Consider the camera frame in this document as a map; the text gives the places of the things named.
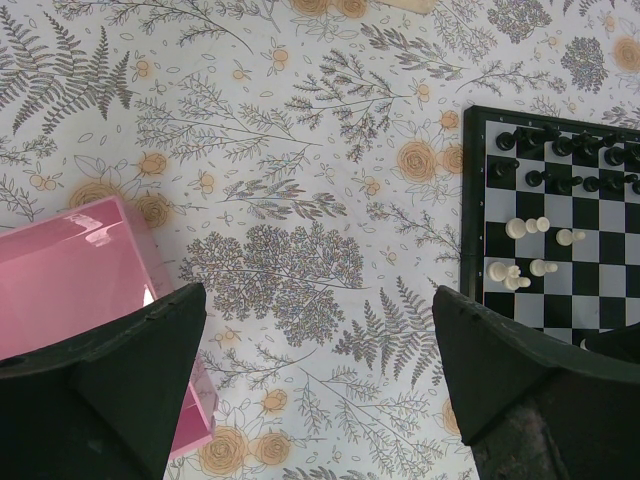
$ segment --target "black square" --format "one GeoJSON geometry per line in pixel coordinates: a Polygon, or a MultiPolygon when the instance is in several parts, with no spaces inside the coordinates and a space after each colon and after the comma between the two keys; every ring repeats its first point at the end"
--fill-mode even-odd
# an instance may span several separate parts
{"type": "Polygon", "coordinates": [[[640,204],[625,203],[625,227],[627,233],[640,233],[640,204]]]}
{"type": "Polygon", "coordinates": [[[600,234],[600,263],[624,265],[624,233],[598,232],[600,234]]]}
{"type": "Polygon", "coordinates": [[[518,291],[526,293],[544,293],[544,276],[536,277],[535,275],[532,275],[529,270],[529,265],[531,265],[532,260],[534,259],[516,258],[516,265],[520,267],[520,276],[531,280],[531,285],[529,287],[518,291]]]}
{"type": "Polygon", "coordinates": [[[487,187],[502,188],[505,190],[516,189],[516,170],[509,170],[509,173],[503,177],[496,178],[493,168],[496,163],[512,161],[510,157],[498,157],[496,155],[487,155],[487,187]]]}
{"type": "Polygon", "coordinates": [[[620,328],[626,325],[626,299],[600,297],[600,328],[620,328]]]}
{"type": "Polygon", "coordinates": [[[598,168],[598,156],[584,157],[577,152],[571,154],[571,164],[580,165],[581,167],[598,168]]]}
{"type": "Polygon", "coordinates": [[[572,328],[571,329],[571,343],[576,347],[579,347],[587,337],[597,335],[600,331],[597,328],[572,328]]]}
{"type": "Polygon", "coordinates": [[[507,236],[504,223],[487,222],[485,232],[485,256],[513,258],[516,256],[516,241],[507,236]]]}
{"type": "MultiPolygon", "coordinates": [[[[619,178],[619,179],[623,179],[624,178],[624,172],[620,172],[617,170],[603,170],[600,169],[600,181],[601,182],[605,182],[607,178],[609,177],[614,177],[614,178],[619,178]]],[[[620,191],[620,192],[612,192],[611,190],[609,190],[608,188],[601,188],[599,191],[600,193],[600,198],[603,200],[615,200],[616,202],[624,202],[624,191],[627,189],[628,187],[625,185],[624,188],[620,191]]]]}
{"type": "Polygon", "coordinates": [[[485,292],[484,306],[507,318],[513,318],[516,296],[513,293],[485,292]]]}
{"type": "Polygon", "coordinates": [[[571,193],[559,193],[555,186],[555,181],[558,179],[571,178],[573,169],[571,165],[561,165],[559,163],[547,162],[546,170],[551,174],[551,180],[544,183],[544,192],[553,193],[555,195],[571,196],[571,193]]]}
{"type": "Polygon", "coordinates": [[[545,328],[571,328],[571,305],[571,295],[545,295],[545,328]]]}
{"type": "Polygon", "coordinates": [[[570,262],[573,258],[573,245],[563,247],[556,240],[560,230],[562,229],[559,227],[551,227],[544,234],[544,259],[547,261],[570,262]]]}
{"type": "Polygon", "coordinates": [[[627,265],[627,297],[640,298],[640,265],[627,265]]]}
{"type": "Polygon", "coordinates": [[[597,263],[573,262],[573,294],[598,296],[600,294],[600,265],[597,263]]]}
{"type": "Polygon", "coordinates": [[[525,220],[544,217],[544,194],[516,192],[516,216],[525,220]]]}
{"type": "Polygon", "coordinates": [[[573,197],[573,228],[583,230],[600,228],[600,205],[597,199],[573,197]]]}
{"type": "Polygon", "coordinates": [[[544,161],[544,145],[532,147],[527,142],[518,142],[516,145],[516,157],[544,161]]]}

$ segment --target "white chess piece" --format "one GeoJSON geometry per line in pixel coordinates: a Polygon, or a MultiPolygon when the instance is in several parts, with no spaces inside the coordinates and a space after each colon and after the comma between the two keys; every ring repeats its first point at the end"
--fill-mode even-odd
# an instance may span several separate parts
{"type": "Polygon", "coordinates": [[[579,242],[580,240],[584,240],[587,237],[587,234],[584,232],[573,232],[571,234],[573,238],[573,243],[579,242]]]}
{"type": "Polygon", "coordinates": [[[538,221],[535,218],[530,218],[525,222],[527,232],[536,233],[538,231],[538,221]]]}
{"type": "Polygon", "coordinates": [[[508,269],[502,262],[493,262],[487,267],[487,276],[494,282],[501,282],[507,278],[508,269]]]}
{"type": "Polygon", "coordinates": [[[521,218],[512,218],[507,222],[505,227],[509,238],[517,240],[524,237],[527,234],[527,226],[521,218]]]}
{"type": "Polygon", "coordinates": [[[536,259],[529,264],[529,271],[531,272],[531,275],[535,275],[536,277],[541,277],[545,273],[557,272],[558,264],[536,259]]]}
{"type": "Polygon", "coordinates": [[[566,228],[558,230],[558,233],[556,233],[556,240],[558,244],[562,245],[563,247],[568,247],[573,243],[573,233],[571,233],[571,230],[568,230],[566,228]]]}
{"type": "Polygon", "coordinates": [[[531,280],[526,277],[507,277],[502,284],[507,290],[515,292],[519,288],[527,288],[531,286],[531,280]]]}
{"type": "Polygon", "coordinates": [[[551,222],[547,217],[540,217],[538,220],[536,220],[536,224],[538,230],[543,233],[548,231],[549,227],[551,227],[551,222]]]}

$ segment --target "chess piece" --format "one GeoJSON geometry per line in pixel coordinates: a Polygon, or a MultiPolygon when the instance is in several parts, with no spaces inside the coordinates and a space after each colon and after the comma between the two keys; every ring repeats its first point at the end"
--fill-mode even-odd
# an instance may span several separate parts
{"type": "Polygon", "coordinates": [[[640,144],[629,148],[612,147],[604,152],[604,161],[617,167],[623,163],[640,164],[640,144]]]}
{"type": "Polygon", "coordinates": [[[573,239],[572,243],[576,243],[587,238],[587,234],[584,232],[572,232],[571,238],[573,239]]]}
{"type": "Polygon", "coordinates": [[[547,171],[531,170],[525,175],[524,179],[530,187],[538,187],[543,181],[551,180],[551,174],[547,171]]]}
{"type": "Polygon", "coordinates": [[[526,224],[521,218],[512,218],[511,220],[509,220],[507,222],[505,230],[507,232],[507,236],[509,238],[513,238],[514,240],[522,238],[527,234],[526,224]]]}
{"type": "Polygon", "coordinates": [[[579,145],[577,137],[558,137],[551,144],[551,150],[559,157],[571,155],[579,145]]]}
{"type": "Polygon", "coordinates": [[[571,233],[571,230],[568,230],[566,228],[558,230],[558,233],[556,233],[556,241],[563,247],[568,247],[569,245],[571,245],[573,243],[573,234],[571,233]]]}
{"type": "Polygon", "coordinates": [[[493,262],[487,267],[487,277],[494,282],[507,278],[507,266],[502,262],[493,262]]]}
{"type": "Polygon", "coordinates": [[[500,150],[504,150],[505,152],[507,150],[511,150],[516,146],[516,142],[522,139],[523,132],[524,131],[522,127],[516,128],[513,133],[502,132],[496,138],[496,147],[498,147],[500,150]]]}
{"type": "Polygon", "coordinates": [[[600,180],[601,185],[613,193],[620,193],[624,190],[624,177],[614,177],[607,175],[600,180]]]}
{"type": "Polygon", "coordinates": [[[582,182],[582,186],[587,192],[597,192],[600,190],[600,179],[596,177],[587,177],[582,182]]]}
{"type": "Polygon", "coordinates": [[[551,227],[551,222],[547,217],[540,217],[536,220],[536,226],[538,227],[538,231],[544,233],[551,227]]]}
{"type": "Polygon", "coordinates": [[[538,145],[544,145],[546,142],[555,140],[559,136],[559,130],[556,130],[551,125],[543,125],[542,130],[525,130],[523,140],[525,140],[530,147],[537,147],[538,145]]]}
{"type": "Polygon", "coordinates": [[[527,277],[507,277],[502,281],[507,290],[515,292],[519,288],[527,288],[531,286],[531,280],[527,277]]]}
{"type": "Polygon", "coordinates": [[[494,178],[502,178],[505,175],[508,175],[509,172],[517,169],[519,166],[520,162],[515,159],[496,162],[491,166],[491,175],[494,178]]]}
{"type": "Polygon", "coordinates": [[[582,183],[582,177],[558,178],[553,182],[554,190],[557,193],[571,195],[573,187],[582,183]]]}
{"type": "Polygon", "coordinates": [[[531,275],[542,277],[546,273],[554,273],[558,271],[558,264],[553,262],[545,262],[544,260],[533,260],[529,264],[531,275]]]}

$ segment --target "orange rose print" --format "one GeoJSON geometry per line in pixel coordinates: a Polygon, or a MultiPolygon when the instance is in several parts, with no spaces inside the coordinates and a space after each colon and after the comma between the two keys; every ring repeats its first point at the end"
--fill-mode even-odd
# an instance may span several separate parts
{"type": "Polygon", "coordinates": [[[398,153],[398,167],[410,182],[426,183],[436,173],[436,153],[424,142],[409,142],[398,153]]]}
{"type": "Polygon", "coordinates": [[[198,449],[202,470],[226,476],[238,470],[249,453],[244,433],[232,427],[216,427],[213,441],[198,449]]]}

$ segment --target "flower print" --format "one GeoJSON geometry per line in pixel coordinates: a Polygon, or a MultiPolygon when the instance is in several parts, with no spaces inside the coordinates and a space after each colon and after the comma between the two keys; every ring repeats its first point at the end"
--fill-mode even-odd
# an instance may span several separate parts
{"type": "Polygon", "coordinates": [[[360,18],[367,11],[366,0],[336,0],[336,8],[349,18],[360,18]]]}
{"type": "Polygon", "coordinates": [[[87,203],[110,197],[111,195],[119,195],[118,190],[114,186],[91,182],[84,187],[80,187],[74,192],[69,200],[69,207],[80,207],[87,203]]]}
{"type": "Polygon", "coordinates": [[[460,435],[460,429],[458,428],[458,422],[456,416],[453,413],[453,407],[451,406],[451,398],[447,398],[442,406],[442,417],[444,421],[444,429],[451,435],[460,435]]]}
{"type": "Polygon", "coordinates": [[[248,454],[244,433],[233,427],[216,427],[213,441],[198,449],[202,470],[211,475],[227,476],[238,470],[248,454]]]}
{"type": "Polygon", "coordinates": [[[289,456],[291,442],[282,433],[267,433],[249,444],[249,450],[265,465],[279,465],[289,456]]]}
{"type": "Polygon", "coordinates": [[[444,130],[455,130],[458,128],[458,124],[460,123],[460,119],[458,114],[453,110],[447,110],[440,117],[440,125],[444,130]]]}
{"type": "Polygon", "coordinates": [[[620,38],[613,47],[613,59],[625,72],[640,72],[640,44],[631,37],[620,38]]]}
{"type": "Polygon", "coordinates": [[[143,175],[160,175],[167,168],[167,158],[160,153],[144,154],[144,158],[138,164],[143,175]]]}
{"type": "Polygon", "coordinates": [[[284,409],[287,404],[287,394],[284,390],[273,390],[267,393],[262,400],[262,408],[265,412],[274,413],[284,409]]]}
{"type": "Polygon", "coordinates": [[[326,13],[330,0],[291,0],[294,10],[310,17],[319,17],[326,13]]]}
{"type": "Polygon", "coordinates": [[[409,142],[398,153],[398,167],[413,183],[426,183],[436,173],[436,153],[424,142],[409,142]]]}
{"type": "Polygon", "coordinates": [[[150,228],[165,224],[169,216],[169,206],[161,195],[145,195],[136,203],[136,208],[142,213],[150,228]]]}
{"type": "Polygon", "coordinates": [[[462,173],[462,147],[451,145],[438,154],[438,161],[447,172],[462,173]]]}

